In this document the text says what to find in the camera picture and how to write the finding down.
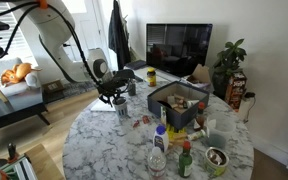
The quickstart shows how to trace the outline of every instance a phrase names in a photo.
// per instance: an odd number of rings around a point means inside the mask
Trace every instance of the robotic arm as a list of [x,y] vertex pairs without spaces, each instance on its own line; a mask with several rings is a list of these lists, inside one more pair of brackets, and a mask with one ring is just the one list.
[[[119,88],[128,85],[129,80],[135,78],[134,72],[132,70],[110,72],[101,49],[89,50],[89,56],[92,58],[87,59],[95,60],[87,60],[74,31],[74,20],[61,0],[48,0],[47,7],[42,7],[40,5],[42,3],[33,4],[33,0],[25,0],[31,3],[26,6],[23,6],[24,1],[4,0],[3,2],[10,2],[16,7],[21,7],[20,9],[24,11],[23,18],[27,15],[36,25],[40,32],[39,39],[42,46],[68,81],[93,80],[100,93],[99,98],[108,104],[111,104],[110,97],[117,98],[127,91],[127,88],[125,90]],[[63,49],[63,44],[72,36],[80,50],[81,62],[71,61]]]

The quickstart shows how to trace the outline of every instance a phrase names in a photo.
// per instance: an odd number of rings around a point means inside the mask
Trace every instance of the orange plush toy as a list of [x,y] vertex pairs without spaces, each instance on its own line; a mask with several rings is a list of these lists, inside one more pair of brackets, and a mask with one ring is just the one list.
[[40,69],[32,69],[30,63],[21,63],[13,66],[13,70],[5,70],[0,76],[0,86],[6,87],[7,83],[19,83],[32,70],[40,71]]

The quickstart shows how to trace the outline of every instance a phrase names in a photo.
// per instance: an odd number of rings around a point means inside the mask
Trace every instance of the hanging jacket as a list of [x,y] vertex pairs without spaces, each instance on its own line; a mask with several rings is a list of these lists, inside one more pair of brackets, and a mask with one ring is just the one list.
[[108,30],[108,41],[109,48],[116,53],[118,69],[121,70],[125,64],[131,62],[131,55],[121,20],[119,4],[116,0],[114,0],[113,3]]

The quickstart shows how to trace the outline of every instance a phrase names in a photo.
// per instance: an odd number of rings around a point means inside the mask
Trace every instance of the red bottle cap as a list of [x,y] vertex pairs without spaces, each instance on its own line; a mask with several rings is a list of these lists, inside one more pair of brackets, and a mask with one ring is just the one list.
[[183,148],[184,149],[191,149],[191,143],[189,141],[184,141]]
[[198,103],[198,108],[199,109],[205,109],[205,103],[204,102]]

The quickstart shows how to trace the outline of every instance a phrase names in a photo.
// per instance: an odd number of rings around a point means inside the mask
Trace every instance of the round table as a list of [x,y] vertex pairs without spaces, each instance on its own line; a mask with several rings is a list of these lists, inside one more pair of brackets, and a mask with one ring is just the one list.
[[[86,107],[70,128],[63,150],[63,166],[67,179],[149,179],[147,155],[153,148],[153,135],[160,119],[147,108],[147,95],[165,85],[148,87],[136,84],[136,96],[123,94],[128,103],[129,118],[118,119],[115,112],[91,111],[95,102]],[[222,100],[210,95],[205,114],[223,113],[236,122],[236,130],[225,147],[230,163],[216,179],[250,179],[254,152],[248,130],[236,113]],[[133,128],[134,121],[148,115],[149,124]],[[192,131],[190,124],[187,131]],[[205,139],[191,142],[193,171],[188,179],[209,179],[203,168],[203,157],[208,145]],[[181,179],[177,164],[182,147],[169,150],[166,179]]]

